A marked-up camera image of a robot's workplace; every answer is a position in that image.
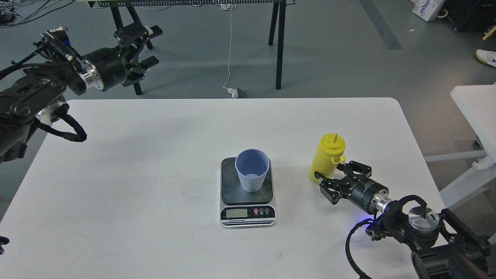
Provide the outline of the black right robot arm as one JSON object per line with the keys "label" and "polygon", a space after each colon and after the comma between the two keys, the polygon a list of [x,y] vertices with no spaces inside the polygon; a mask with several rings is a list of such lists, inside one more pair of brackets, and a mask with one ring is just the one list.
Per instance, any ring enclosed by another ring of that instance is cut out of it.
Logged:
{"label": "black right robot arm", "polygon": [[365,164],[350,161],[339,163],[337,169],[345,176],[331,179],[315,171],[321,193],[336,205],[341,199],[372,215],[357,223],[348,233],[345,254],[360,279],[369,276],[356,264],[350,241],[355,231],[367,226],[372,241],[393,237],[411,250],[411,260],[420,279],[488,279],[490,243],[473,233],[451,210],[440,213],[427,206],[417,195],[399,200],[389,198],[389,190],[371,178],[372,169]]}

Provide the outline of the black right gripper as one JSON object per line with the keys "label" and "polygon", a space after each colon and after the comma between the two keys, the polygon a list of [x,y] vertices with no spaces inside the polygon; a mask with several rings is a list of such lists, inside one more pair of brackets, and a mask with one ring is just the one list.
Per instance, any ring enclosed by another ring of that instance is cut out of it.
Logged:
{"label": "black right gripper", "polygon": [[317,171],[314,172],[314,177],[319,181],[320,191],[328,201],[336,205],[340,199],[345,198],[367,214],[377,213],[379,199],[376,196],[387,197],[389,189],[370,179],[372,168],[363,163],[349,161],[339,163],[337,170],[345,174],[342,179],[331,179]]}

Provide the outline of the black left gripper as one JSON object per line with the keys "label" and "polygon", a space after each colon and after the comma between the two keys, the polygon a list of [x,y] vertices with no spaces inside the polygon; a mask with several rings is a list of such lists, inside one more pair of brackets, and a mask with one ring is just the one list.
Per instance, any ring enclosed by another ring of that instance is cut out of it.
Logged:
{"label": "black left gripper", "polygon": [[[144,47],[153,49],[151,39],[163,34],[158,26],[144,26],[130,24],[120,27],[114,32],[117,47],[101,48],[80,58],[82,69],[79,76],[86,89],[96,87],[100,91],[123,83],[124,87],[138,84],[144,74],[159,64],[155,56],[138,62],[139,54]],[[122,62],[138,62],[135,65],[126,65]]]}

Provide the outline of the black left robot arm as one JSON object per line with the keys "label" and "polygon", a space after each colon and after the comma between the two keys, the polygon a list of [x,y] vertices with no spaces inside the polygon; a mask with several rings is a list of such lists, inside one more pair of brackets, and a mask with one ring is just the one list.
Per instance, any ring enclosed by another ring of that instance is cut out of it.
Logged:
{"label": "black left robot arm", "polygon": [[63,94],[67,89],[81,95],[89,88],[105,92],[115,86],[134,86],[159,60],[139,55],[150,40],[163,34],[157,25],[139,22],[119,27],[114,33],[117,46],[80,55],[72,46],[67,28],[59,27],[41,34],[36,50],[1,71],[5,78],[15,71],[24,75],[1,91],[1,162],[23,158],[27,142],[37,129],[72,142],[84,142],[87,134],[69,115]]}

